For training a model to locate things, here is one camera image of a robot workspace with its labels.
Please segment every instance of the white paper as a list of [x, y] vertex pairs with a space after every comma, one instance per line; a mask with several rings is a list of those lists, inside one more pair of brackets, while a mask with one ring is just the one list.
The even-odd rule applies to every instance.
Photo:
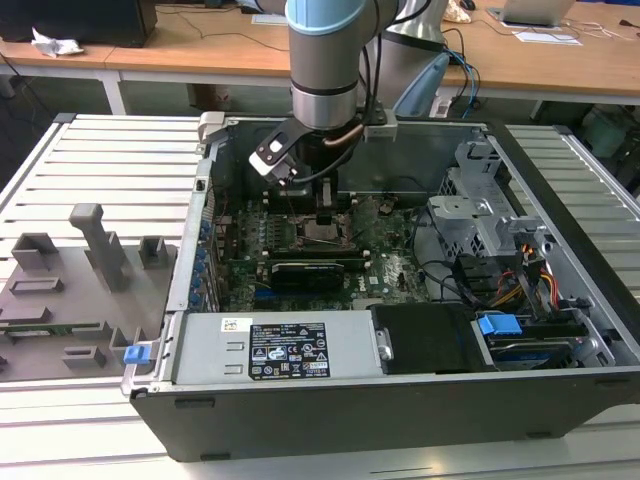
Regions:
[[58, 55], [74, 55], [76, 53], [84, 52], [75, 40], [57, 40], [55, 38], [49, 38], [46, 35], [42, 35], [35, 28], [32, 28], [31, 30], [33, 31], [33, 40], [31, 40], [31, 45], [36, 47], [40, 53], [44, 53], [45, 55], [55, 58]]
[[286, 27], [287, 17], [282, 15], [254, 15], [251, 18], [251, 23], [254, 25], [280, 25]]
[[253, 325], [253, 318], [228, 317], [222, 319], [220, 331], [222, 333], [248, 332], [251, 330], [251, 325]]
[[551, 43], [555, 45], [582, 45], [578, 40], [576, 40], [571, 35], [558, 35], [553, 34], [550, 35], [548, 33], [533, 33], [533, 32], [513, 32], [518, 40], [521, 42], [532, 42], [532, 43]]

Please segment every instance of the laptop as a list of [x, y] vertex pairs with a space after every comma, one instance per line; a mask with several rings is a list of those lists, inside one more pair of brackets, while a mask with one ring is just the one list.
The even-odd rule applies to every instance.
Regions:
[[496, 20], [509, 25], [557, 27], [575, 0], [507, 0], [504, 8], [487, 8]]

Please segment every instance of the power supply label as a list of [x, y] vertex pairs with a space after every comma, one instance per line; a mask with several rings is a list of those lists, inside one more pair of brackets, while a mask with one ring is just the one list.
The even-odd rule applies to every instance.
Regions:
[[249, 376], [253, 380], [331, 376], [324, 323], [252, 325]]

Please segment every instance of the yellow wire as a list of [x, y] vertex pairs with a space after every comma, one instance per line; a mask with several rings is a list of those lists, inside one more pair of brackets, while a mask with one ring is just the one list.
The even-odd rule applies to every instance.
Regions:
[[553, 300], [555, 297], [555, 286], [554, 286], [554, 282], [553, 279], [549, 276], [549, 275], [544, 275], [541, 274], [540, 275], [541, 278], [544, 278], [545, 280], [547, 280], [549, 282], [549, 295], [551, 296], [551, 303], [554, 303]]
[[506, 302], [508, 302], [509, 300], [511, 300], [513, 297], [515, 297], [517, 294], [519, 294], [522, 291], [522, 286], [518, 285], [515, 289], [513, 289], [510, 293], [508, 293], [507, 295], [505, 295], [504, 297], [502, 297], [501, 299], [499, 299], [497, 302], [495, 302], [493, 305], [491, 305], [492, 307], [497, 307], [498, 305], [502, 305]]

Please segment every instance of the white slatted table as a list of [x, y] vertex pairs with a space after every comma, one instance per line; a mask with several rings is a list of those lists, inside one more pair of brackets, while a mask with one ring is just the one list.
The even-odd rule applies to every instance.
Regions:
[[0, 196], [0, 283], [22, 233], [57, 246], [85, 245], [69, 214], [101, 203], [103, 224], [123, 245], [162, 235], [179, 245], [198, 158], [197, 118], [79, 115], [53, 124]]
[[[509, 127], [622, 282], [640, 301], [640, 205], [572, 135], [553, 127]], [[527, 213], [535, 208], [514, 180]]]
[[[198, 160], [196, 126], [193, 118], [86, 115], [52, 126], [0, 195], [0, 279], [15, 265], [10, 251], [22, 232], [46, 231], [59, 246], [84, 244], [66, 222], [76, 202], [102, 203], [105, 227], [123, 243], [155, 234], [178, 244]], [[558, 440], [179, 464], [118, 384], [0, 383], [0, 478], [640, 478], [637, 406], [611, 409]]]

